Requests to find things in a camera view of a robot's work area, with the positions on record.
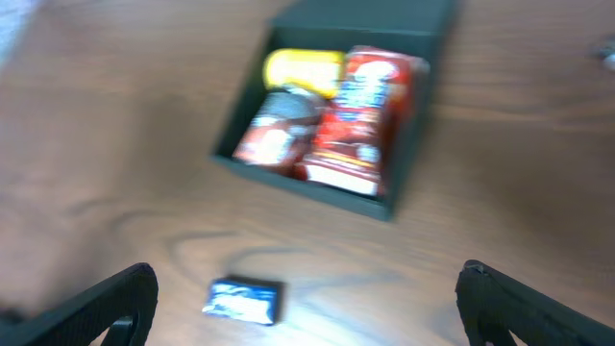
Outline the yellow Mentos bottle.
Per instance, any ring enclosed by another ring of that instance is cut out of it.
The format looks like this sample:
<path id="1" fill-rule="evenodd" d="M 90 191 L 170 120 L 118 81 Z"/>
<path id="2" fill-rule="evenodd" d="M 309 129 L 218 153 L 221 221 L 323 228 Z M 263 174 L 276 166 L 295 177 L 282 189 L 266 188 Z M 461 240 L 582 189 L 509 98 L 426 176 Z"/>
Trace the yellow Mentos bottle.
<path id="1" fill-rule="evenodd" d="M 262 67 L 267 88 L 296 85 L 328 99 L 337 94 L 344 72 L 345 53 L 331 50 L 278 49 Z"/>

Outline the Pringles small can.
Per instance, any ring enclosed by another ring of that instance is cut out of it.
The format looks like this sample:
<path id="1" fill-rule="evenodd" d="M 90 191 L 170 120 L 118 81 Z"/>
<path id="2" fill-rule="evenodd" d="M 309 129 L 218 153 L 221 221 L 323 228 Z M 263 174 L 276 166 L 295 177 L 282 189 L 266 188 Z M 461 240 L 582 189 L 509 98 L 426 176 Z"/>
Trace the Pringles small can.
<path id="1" fill-rule="evenodd" d="M 234 150 L 233 158 L 291 176 L 307 152 L 327 100 L 299 86 L 268 93 Z"/>

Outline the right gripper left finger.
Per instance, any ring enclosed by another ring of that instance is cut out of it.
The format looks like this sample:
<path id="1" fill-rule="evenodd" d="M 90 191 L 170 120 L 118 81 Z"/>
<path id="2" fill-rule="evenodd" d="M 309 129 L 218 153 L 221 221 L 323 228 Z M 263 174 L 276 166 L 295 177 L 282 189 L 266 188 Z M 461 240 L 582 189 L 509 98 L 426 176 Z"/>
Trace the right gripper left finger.
<path id="1" fill-rule="evenodd" d="M 33 319 L 2 318 L 1 346 L 88 345 L 100 334 L 104 345 L 143 345 L 157 303 L 154 269 L 136 263 Z"/>

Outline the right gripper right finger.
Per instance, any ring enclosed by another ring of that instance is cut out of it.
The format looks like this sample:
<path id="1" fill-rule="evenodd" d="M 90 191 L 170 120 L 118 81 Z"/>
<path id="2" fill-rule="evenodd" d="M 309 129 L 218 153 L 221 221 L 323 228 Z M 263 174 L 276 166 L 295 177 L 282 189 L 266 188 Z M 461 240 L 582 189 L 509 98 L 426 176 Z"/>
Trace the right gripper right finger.
<path id="1" fill-rule="evenodd" d="M 614 330 L 500 271 L 470 259 L 459 272 L 456 304 L 472 346 L 610 346 Z"/>

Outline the Hello Panda red box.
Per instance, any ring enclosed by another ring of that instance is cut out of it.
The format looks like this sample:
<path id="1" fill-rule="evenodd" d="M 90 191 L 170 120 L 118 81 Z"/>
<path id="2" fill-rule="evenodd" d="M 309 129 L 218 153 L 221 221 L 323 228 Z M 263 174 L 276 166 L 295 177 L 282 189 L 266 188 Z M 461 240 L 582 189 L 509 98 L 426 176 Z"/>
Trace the Hello Panda red box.
<path id="1" fill-rule="evenodd" d="M 423 58 L 354 47 L 340 90 L 298 164 L 305 180 L 368 197 L 383 194 L 394 137 L 412 116 L 417 87 L 429 73 Z"/>

